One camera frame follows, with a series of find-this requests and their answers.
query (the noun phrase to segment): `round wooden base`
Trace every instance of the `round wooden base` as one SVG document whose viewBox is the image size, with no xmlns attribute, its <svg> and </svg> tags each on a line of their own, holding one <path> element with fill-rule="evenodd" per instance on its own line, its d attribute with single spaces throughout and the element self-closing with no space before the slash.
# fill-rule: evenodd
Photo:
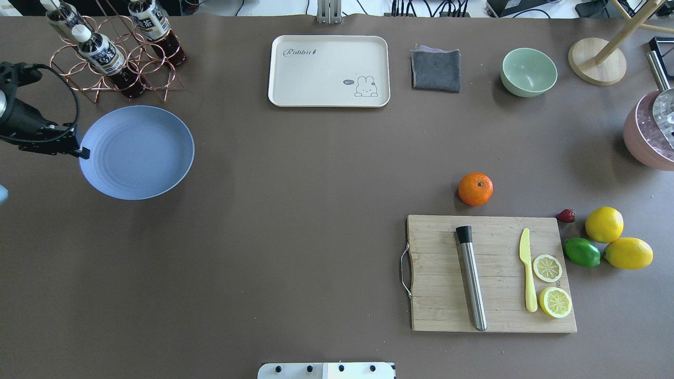
<svg viewBox="0 0 674 379">
<path fill-rule="evenodd" d="M 594 62 L 594 57 L 608 43 L 607 40 L 594 37 L 574 43 L 569 49 L 569 64 L 576 75 L 597 86 L 618 83 L 627 71 L 627 61 L 622 51 L 616 49 L 602 63 Z"/>
</svg>

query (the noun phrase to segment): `metal muddler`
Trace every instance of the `metal muddler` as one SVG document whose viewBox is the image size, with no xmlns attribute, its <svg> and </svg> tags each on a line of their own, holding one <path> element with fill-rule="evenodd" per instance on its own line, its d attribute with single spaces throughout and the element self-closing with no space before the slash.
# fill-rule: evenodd
<svg viewBox="0 0 674 379">
<path fill-rule="evenodd" d="M 482 290 L 480 289 L 480 277 L 477 274 L 477 263 L 475 261 L 475 251 L 472 248 L 472 230 L 470 226 L 456 228 L 456 234 L 461 243 L 461 252 L 463 253 L 463 269 L 468 280 L 468 292 L 470 293 L 470 306 L 472 307 L 472 319 L 475 328 L 481 332 L 487 329 L 487 314 L 485 312 L 485 302 L 482 300 Z"/>
</svg>

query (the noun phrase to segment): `yellow knife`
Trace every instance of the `yellow knife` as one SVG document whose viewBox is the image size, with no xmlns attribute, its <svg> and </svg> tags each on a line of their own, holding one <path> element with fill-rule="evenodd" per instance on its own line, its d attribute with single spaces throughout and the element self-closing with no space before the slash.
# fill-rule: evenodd
<svg viewBox="0 0 674 379">
<path fill-rule="evenodd" d="M 520 260 L 524 263 L 524 303 L 529 312 L 535 312 L 539 305 L 536 303 L 536 289 L 534 288 L 534 273 L 531 271 L 531 249 L 529 248 L 529 228 L 524 228 L 520 238 Z"/>
</svg>

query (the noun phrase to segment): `cutting board handle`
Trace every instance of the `cutting board handle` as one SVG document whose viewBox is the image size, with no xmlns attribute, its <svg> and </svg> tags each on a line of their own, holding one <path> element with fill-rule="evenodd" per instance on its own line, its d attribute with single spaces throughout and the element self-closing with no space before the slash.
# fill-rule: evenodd
<svg viewBox="0 0 674 379">
<path fill-rule="evenodd" d="M 410 289 L 409 289 L 409 288 L 407 287 L 407 285 L 405 284 L 405 277 L 404 277 L 404 275 L 403 275 L 403 261 L 404 261 L 404 259 L 405 259 L 405 254 L 407 254 L 408 263 L 411 263 L 410 260 L 411 260 L 412 258 L 410 257 L 409 252 L 410 252 L 410 243 L 407 242 L 407 244 L 405 245 L 405 250 L 402 252 L 402 255 L 400 256 L 400 282 L 402 283 L 402 286 L 405 287 L 405 291 L 407 291 L 407 296 L 408 296 L 410 299 L 412 299 L 412 291 L 410 291 Z"/>
</svg>

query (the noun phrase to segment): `white bottle cap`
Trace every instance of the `white bottle cap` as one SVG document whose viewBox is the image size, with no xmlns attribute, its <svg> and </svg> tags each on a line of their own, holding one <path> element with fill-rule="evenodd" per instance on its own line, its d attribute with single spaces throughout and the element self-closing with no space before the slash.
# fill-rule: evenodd
<svg viewBox="0 0 674 379">
<path fill-rule="evenodd" d="M 84 25 L 75 25 L 72 28 L 73 37 L 80 42 L 86 42 L 91 38 L 91 30 Z"/>
<path fill-rule="evenodd" d="M 61 6 L 60 0 L 40 0 L 42 6 L 48 11 L 55 11 Z"/>
</svg>

